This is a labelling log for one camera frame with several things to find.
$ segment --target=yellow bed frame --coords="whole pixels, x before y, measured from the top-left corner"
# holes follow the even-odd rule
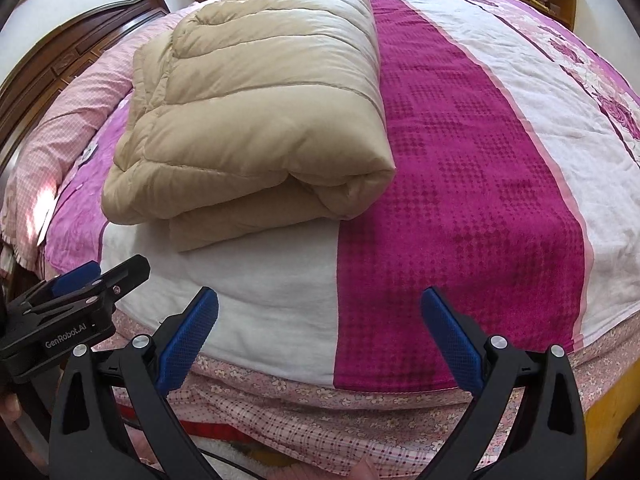
[[[587,478],[596,474],[619,444],[618,433],[640,406],[640,360],[584,414],[587,428]]]

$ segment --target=red stripe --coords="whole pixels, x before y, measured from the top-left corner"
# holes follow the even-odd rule
[[[136,420],[136,412],[133,411],[133,408],[121,404],[118,405],[118,408],[122,416],[130,420]],[[212,440],[225,440],[226,442],[244,442],[246,444],[255,442],[250,436],[245,435],[228,424],[190,422],[187,420],[181,420],[180,424],[184,428],[184,431],[191,436],[201,436]]]

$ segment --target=metal screw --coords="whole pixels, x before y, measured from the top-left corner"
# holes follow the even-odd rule
[[[494,348],[499,348],[500,350],[502,350],[503,348],[507,348],[507,340],[501,335],[494,335],[491,338],[491,345]]]
[[[86,345],[78,345],[74,348],[74,355],[80,357],[86,354]]]
[[[560,345],[553,345],[551,347],[551,353],[556,357],[564,357],[564,348],[562,348]]]
[[[133,338],[133,348],[144,348],[149,344],[149,336],[147,335],[137,335]]]

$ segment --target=black clamp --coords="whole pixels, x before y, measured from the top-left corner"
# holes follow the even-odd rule
[[[422,317],[458,386],[473,400],[418,480],[584,480],[586,434],[580,395],[564,349],[525,352],[487,336],[435,288]],[[476,470],[514,388],[522,402],[498,460]]]
[[[110,338],[114,303],[148,277],[148,261],[139,254],[102,275],[89,262],[13,300],[0,323],[0,387],[27,383],[78,344]]]
[[[182,314],[124,348],[78,345],[65,368],[50,432],[52,480],[221,480],[185,433],[165,396],[180,388],[218,318],[218,297],[203,287]],[[113,396],[126,387],[164,472],[140,462]]]

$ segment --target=pink checkered pillow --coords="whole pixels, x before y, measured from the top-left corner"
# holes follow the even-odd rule
[[[0,212],[2,239],[12,245],[20,265],[34,270],[37,241],[58,187],[96,131],[131,90],[135,51],[172,30],[193,4],[153,21],[106,51],[74,79],[30,133],[9,177]]]

